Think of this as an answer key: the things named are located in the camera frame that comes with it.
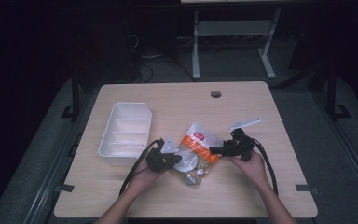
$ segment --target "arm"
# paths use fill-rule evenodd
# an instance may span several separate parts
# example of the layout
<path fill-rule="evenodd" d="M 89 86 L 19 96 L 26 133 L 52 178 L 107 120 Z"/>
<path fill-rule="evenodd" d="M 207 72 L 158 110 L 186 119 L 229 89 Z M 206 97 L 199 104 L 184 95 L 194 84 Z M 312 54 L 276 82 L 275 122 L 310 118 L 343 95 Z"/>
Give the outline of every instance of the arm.
<path fill-rule="evenodd" d="M 236 164 L 257 189 L 272 223 L 296 223 L 267 180 L 266 167 L 260 154 L 252 151 L 252 158 L 244 162 L 236 157 L 229 159 Z"/>
<path fill-rule="evenodd" d="M 147 168 L 145 159 L 141 161 L 135 173 Z M 136 198 L 149 188 L 163 173 L 158 174 L 146 169 L 135 175 L 130 181 L 127 188 L 117 198 L 117 200 L 109 207 L 109 209 L 98 219 L 96 224 L 121 224 L 124 216 L 126 216 Z"/>

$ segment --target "hand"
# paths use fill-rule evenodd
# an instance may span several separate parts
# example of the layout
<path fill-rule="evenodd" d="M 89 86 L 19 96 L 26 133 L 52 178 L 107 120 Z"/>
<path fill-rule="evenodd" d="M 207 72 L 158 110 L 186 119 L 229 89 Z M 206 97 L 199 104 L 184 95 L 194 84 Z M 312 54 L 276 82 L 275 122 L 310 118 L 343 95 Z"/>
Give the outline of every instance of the hand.
<path fill-rule="evenodd" d="M 261 188 L 269 185 L 263 157 L 254 150 L 251 151 L 251 155 L 252 158 L 247 162 L 236 157 L 230 157 L 229 160 L 240 168 L 243 175 L 248 177 L 255 187 Z"/>
<path fill-rule="evenodd" d="M 142 193 L 145 189 L 149 188 L 160 176 L 165 172 L 156 173 L 152 172 L 147 167 L 146 159 L 143 159 L 139 166 L 136 168 L 136 175 L 130 180 L 126 190 L 132 190 L 136 194 Z"/>

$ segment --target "clear plastic bag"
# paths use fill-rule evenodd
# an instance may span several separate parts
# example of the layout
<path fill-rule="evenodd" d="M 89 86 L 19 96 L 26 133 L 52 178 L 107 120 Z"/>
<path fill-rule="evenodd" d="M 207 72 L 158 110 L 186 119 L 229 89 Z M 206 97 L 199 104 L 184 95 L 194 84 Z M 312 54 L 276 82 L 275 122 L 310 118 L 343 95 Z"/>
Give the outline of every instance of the clear plastic bag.
<path fill-rule="evenodd" d="M 172 168 L 172 173 L 189 186 L 199 185 L 201 177 L 208 174 L 211 165 L 217 163 L 219 155 L 212 155 L 209 147 L 221 147 L 218 140 L 197 122 L 193 122 L 179 145 L 182 160 Z"/>

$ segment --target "wooden table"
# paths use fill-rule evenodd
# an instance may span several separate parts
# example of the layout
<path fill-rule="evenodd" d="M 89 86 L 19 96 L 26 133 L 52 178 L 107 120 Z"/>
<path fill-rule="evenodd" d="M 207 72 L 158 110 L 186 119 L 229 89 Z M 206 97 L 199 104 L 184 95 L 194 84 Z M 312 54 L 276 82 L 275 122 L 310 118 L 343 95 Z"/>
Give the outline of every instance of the wooden table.
<path fill-rule="evenodd" d="M 211 91 L 222 96 L 213 98 Z M 294 217 L 317 215 L 310 192 L 296 190 L 296 185 L 307 182 L 267 84 L 209 82 L 103 86 L 65 181 L 75 188 L 61 193 L 54 211 L 57 217 L 99 217 L 117 198 L 130 167 L 110 165 L 98 148 L 118 102 L 147 104 L 153 114 L 148 142 L 170 135 L 179 144 L 193 121 L 222 140 L 231 139 L 229 126 L 235 121 L 260 118 L 244 130 L 266 149 L 282 202 Z M 266 216 L 257 191 L 227 158 L 221 158 L 195 188 L 165 174 L 128 213 L 128 217 L 161 218 Z"/>

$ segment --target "table leg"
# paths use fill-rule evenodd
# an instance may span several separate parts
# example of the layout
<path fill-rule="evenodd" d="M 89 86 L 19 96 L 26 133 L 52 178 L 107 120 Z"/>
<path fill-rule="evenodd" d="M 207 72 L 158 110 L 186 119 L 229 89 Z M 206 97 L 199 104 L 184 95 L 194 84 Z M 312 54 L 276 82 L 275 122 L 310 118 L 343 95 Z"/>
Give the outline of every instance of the table leg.
<path fill-rule="evenodd" d="M 277 22 L 278 22 L 280 13 L 281 13 L 280 8 L 275 10 L 271 24 L 268 28 L 267 42 L 264 45 L 264 48 L 258 50 L 261 61 L 263 62 L 264 68 L 266 69 L 267 76 L 268 76 L 268 78 L 271 78 L 271 79 L 275 78 L 275 73 L 274 73 L 274 70 L 272 69 L 271 63 L 269 62 L 269 57 L 267 56 L 267 53 L 269 52 L 269 45 L 271 44 L 272 37 L 274 36 L 275 28 L 277 26 Z"/>
<path fill-rule="evenodd" d="M 200 79 L 199 65 L 199 12 L 194 13 L 193 78 Z"/>

